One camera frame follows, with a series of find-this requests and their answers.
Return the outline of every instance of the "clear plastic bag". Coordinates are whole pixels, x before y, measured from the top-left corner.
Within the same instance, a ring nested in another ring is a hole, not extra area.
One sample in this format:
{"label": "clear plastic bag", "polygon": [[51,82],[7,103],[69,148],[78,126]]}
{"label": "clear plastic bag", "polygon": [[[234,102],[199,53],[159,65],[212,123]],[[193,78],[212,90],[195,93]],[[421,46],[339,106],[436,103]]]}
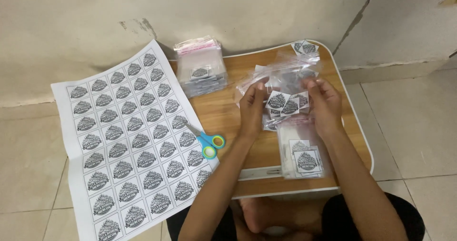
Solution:
{"label": "clear plastic bag", "polygon": [[300,115],[277,125],[277,138],[285,179],[319,178],[331,174],[328,151],[316,132],[314,119]]}
{"label": "clear plastic bag", "polygon": [[[239,107],[239,101],[243,98],[249,86],[256,82],[264,82],[268,95],[278,91],[297,97],[298,94],[306,92],[306,98],[303,99],[306,100],[305,102],[308,103],[308,106],[304,108],[300,106],[298,113],[309,113],[307,90],[302,87],[301,80],[309,76],[317,76],[320,72],[319,60],[320,57],[317,52],[299,56],[278,53],[274,63],[247,75],[237,82],[234,95],[235,103]],[[262,117],[264,130],[275,131],[278,123],[290,117],[285,114],[274,115],[271,112],[271,110],[264,110]]]}
{"label": "clear plastic bag", "polygon": [[220,43],[205,36],[174,45],[177,54],[176,78],[188,98],[227,86],[227,70]]}

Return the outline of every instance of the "forearm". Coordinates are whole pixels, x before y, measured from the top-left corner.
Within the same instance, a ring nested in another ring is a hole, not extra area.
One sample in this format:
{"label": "forearm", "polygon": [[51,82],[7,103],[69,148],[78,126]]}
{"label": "forearm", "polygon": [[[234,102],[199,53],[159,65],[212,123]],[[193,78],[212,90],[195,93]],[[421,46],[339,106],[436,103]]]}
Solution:
{"label": "forearm", "polygon": [[253,141],[237,137],[210,175],[187,214],[179,240],[210,240],[227,209]]}
{"label": "forearm", "polygon": [[395,208],[365,168],[344,129],[323,139],[362,239],[408,240]]}

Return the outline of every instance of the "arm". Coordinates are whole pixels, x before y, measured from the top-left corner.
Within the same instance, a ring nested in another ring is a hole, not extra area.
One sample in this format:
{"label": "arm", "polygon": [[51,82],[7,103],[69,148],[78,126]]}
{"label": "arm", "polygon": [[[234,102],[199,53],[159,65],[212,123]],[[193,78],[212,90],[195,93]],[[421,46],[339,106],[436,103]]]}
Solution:
{"label": "arm", "polygon": [[262,125],[266,88],[255,83],[239,102],[241,129],[218,168],[202,187],[179,233],[179,240],[210,240],[232,198],[246,155]]}
{"label": "arm", "polygon": [[341,95],[327,81],[306,79],[316,129],[328,149],[347,207],[363,240],[408,237],[395,208],[363,165],[341,123]]}

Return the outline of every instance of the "hand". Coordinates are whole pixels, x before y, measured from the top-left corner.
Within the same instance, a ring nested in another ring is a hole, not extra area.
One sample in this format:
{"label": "hand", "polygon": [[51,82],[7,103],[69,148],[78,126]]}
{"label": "hand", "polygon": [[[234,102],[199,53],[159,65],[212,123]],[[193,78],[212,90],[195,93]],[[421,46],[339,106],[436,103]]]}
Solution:
{"label": "hand", "polygon": [[254,141],[262,129],[263,100],[267,93],[263,81],[252,84],[239,101],[241,128],[238,137]]}
{"label": "hand", "polygon": [[302,80],[313,100],[316,130],[322,139],[344,131],[341,122],[341,94],[324,79],[309,77]]}

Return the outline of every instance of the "floor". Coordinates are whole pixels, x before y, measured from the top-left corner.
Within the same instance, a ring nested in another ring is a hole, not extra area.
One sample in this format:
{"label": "floor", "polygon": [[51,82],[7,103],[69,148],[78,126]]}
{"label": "floor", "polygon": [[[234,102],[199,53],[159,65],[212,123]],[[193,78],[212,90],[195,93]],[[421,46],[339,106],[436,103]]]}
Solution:
{"label": "floor", "polygon": [[[417,207],[424,240],[457,240],[456,84],[454,69],[347,86],[373,151],[373,176]],[[79,240],[55,103],[1,108],[0,129],[4,239]],[[167,241],[166,223],[132,240]]]}

